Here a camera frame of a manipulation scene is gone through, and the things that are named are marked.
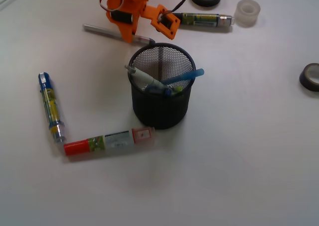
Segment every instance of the mesh pencil holder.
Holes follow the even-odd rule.
[[[193,59],[185,50],[168,43],[156,43],[141,48],[133,55],[129,65],[159,81],[196,70]],[[147,84],[131,74],[129,80],[133,110],[144,125],[155,129],[168,129],[184,118],[194,79],[170,84],[170,87],[183,88],[181,92],[170,97],[146,92]]]

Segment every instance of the yellow label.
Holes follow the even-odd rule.
[[[59,121],[60,117],[59,117],[59,113],[58,113],[58,109],[57,109],[55,100],[50,100],[49,109],[50,109],[51,119],[53,121]]]

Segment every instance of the gray pen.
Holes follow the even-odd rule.
[[[99,33],[99,34],[102,34],[104,36],[108,36],[108,37],[111,37],[111,38],[116,38],[116,39],[123,40],[121,34],[113,32],[113,31],[110,31],[108,29],[101,28],[101,27],[96,27],[96,26],[92,26],[92,25],[88,25],[88,24],[84,24],[82,26],[83,26],[83,29],[85,31],[93,32],[93,33]],[[146,45],[155,43],[155,41],[153,39],[147,38],[147,37],[143,37],[143,36],[139,36],[139,35],[133,35],[132,42],[133,43],[146,44]]]

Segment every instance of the red marker cap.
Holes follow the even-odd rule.
[[[67,156],[90,152],[89,140],[82,140],[64,144],[64,151]]]

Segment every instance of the white table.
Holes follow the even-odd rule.
[[[180,0],[150,0],[174,7]],[[207,12],[233,14],[240,0]],[[318,0],[255,0],[252,28],[137,34],[184,48],[205,75],[184,120],[154,149],[70,162],[52,144],[37,75],[50,74],[68,142],[140,127],[123,66],[140,48],[98,0],[15,0],[0,11],[0,224],[317,226],[319,96],[299,74],[319,61]],[[203,12],[190,0],[181,12]]]

